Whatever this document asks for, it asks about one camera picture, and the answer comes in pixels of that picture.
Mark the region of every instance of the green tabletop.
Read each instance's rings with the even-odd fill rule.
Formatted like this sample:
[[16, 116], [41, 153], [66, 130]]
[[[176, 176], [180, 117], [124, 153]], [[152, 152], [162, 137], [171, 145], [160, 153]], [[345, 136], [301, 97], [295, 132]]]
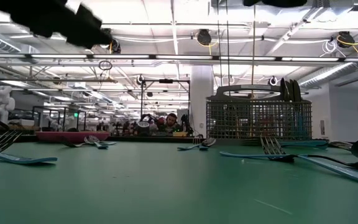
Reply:
[[[358, 182], [296, 160], [221, 157], [257, 147], [119, 142], [108, 150], [17, 143], [5, 151], [58, 157], [51, 166], [0, 161], [0, 223], [352, 223]], [[342, 149], [286, 149], [356, 161]]]

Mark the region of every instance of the man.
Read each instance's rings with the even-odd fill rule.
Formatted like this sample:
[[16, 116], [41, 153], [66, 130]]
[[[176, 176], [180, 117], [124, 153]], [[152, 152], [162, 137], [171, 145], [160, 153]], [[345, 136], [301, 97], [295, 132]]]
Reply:
[[175, 130], [180, 129], [180, 125], [177, 123], [178, 117], [174, 113], [170, 113], [167, 116], [167, 123], [165, 127], [165, 131], [168, 133], [172, 133]]

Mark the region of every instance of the ceiling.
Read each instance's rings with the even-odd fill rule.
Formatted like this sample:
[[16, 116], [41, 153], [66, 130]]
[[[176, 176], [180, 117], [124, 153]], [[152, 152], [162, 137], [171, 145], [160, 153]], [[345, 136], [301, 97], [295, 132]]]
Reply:
[[[67, 6], [74, 11], [80, 3], [90, 8], [93, 14], [103, 21], [102, 27], [111, 28], [112, 35], [116, 38], [122, 49], [122, 54], [169, 54], [169, 55], [247, 55], [250, 56], [274, 56], [274, 57], [338, 57], [338, 55], [350, 55], [355, 51], [353, 48], [337, 48], [331, 54], [324, 53], [324, 45], [331, 36], [336, 37], [339, 31], [349, 31], [358, 41], [358, 11], [349, 11], [340, 16], [325, 14], [317, 19], [310, 19], [306, 24], [301, 24], [301, 19], [310, 10], [309, 7], [284, 11], [273, 9], [272, 14], [264, 10], [263, 6], [256, 8], [255, 24], [252, 8], [230, 5], [226, 8], [220, 6], [219, 16], [216, 8], [210, 7], [209, 0], [68, 0]], [[253, 42], [255, 25], [255, 42]], [[196, 40], [199, 29], [209, 29], [209, 33], [215, 43], [218, 39], [220, 44], [209, 47], [202, 46]], [[286, 42], [275, 47], [287, 32], [291, 36]], [[55, 34], [51, 39], [32, 36], [28, 29], [13, 24], [9, 15], [0, 12], [0, 37], [14, 44], [33, 46], [42, 54], [106, 54], [108, 51], [100, 46], [92, 49], [83, 49], [65, 42], [65, 38]], [[129, 63], [128, 60], [116, 60], [114, 62]], [[0, 60], [0, 66], [6, 62]], [[37, 78], [63, 77], [83, 79], [84, 82], [95, 77], [105, 77], [108, 74], [116, 79], [118, 83], [97, 82], [86, 83], [87, 88], [101, 90], [126, 90], [139, 89], [135, 80], [139, 74], [150, 80], [160, 78], [171, 78], [176, 80], [189, 80], [191, 76], [190, 63], [162, 63], [158, 66], [135, 67], [113, 67], [108, 72], [103, 72], [95, 66], [66, 66], [47, 67], [37, 74]], [[217, 88], [223, 85], [251, 84], [252, 71], [254, 73], [253, 83], [266, 84], [267, 79], [272, 76], [277, 78], [286, 77], [299, 79], [322, 67], [320, 65], [258, 65], [252, 69], [250, 65], [230, 64], [228, 66], [219, 63], [212, 65], [216, 77]], [[30, 67], [12, 65], [9, 69], [17, 71], [21, 75], [28, 76]], [[43, 66], [34, 67], [32, 74], [43, 69]], [[50, 82], [36, 83], [49, 88], [67, 88], [66, 83], [53, 85]], [[149, 90], [181, 90], [181, 93], [154, 94], [148, 100], [187, 100], [187, 83], [183, 86], [177, 83], [163, 84], [154, 83]], [[128, 93], [101, 91], [110, 99], [121, 102], [124, 105], [136, 105], [140, 108], [139, 93], [129, 95]], [[65, 93], [69, 97], [79, 97], [80, 92], [69, 91]], [[179, 102], [177, 105], [167, 105], [167, 110], [186, 108], [187, 102]]]

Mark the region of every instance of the fork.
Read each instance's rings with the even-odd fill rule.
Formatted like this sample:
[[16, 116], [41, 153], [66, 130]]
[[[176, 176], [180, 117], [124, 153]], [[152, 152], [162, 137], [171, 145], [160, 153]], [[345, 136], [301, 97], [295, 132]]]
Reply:
[[309, 157], [312, 155], [295, 155], [295, 154], [285, 154], [283, 149], [281, 148], [278, 141], [274, 138], [274, 140], [269, 138], [260, 138], [263, 150], [266, 155], [238, 155], [238, 154], [231, 154], [228, 152], [220, 152], [222, 156], [228, 156], [228, 157], [240, 157], [240, 158], [269, 158], [272, 161], [281, 161], [281, 162], [293, 162], [293, 159], [295, 157], [303, 159], [305, 161], [311, 162], [317, 166], [324, 167], [330, 171], [333, 171], [337, 174], [343, 175], [344, 177], [347, 177], [349, 179], [352, 179], [354, 181], [358, 182], [358, 172], [350, 169], [346, 169], [343, 167], [335, 166], [332, 164], [328, 164], [325, 162], [321, 162], [315, 159], [310, 159]]
[[11, 146], [20, 136], [22, 131], [7, 131], [2, 136], [0, 136], [0, 152], [5, 151], [9, 146]]

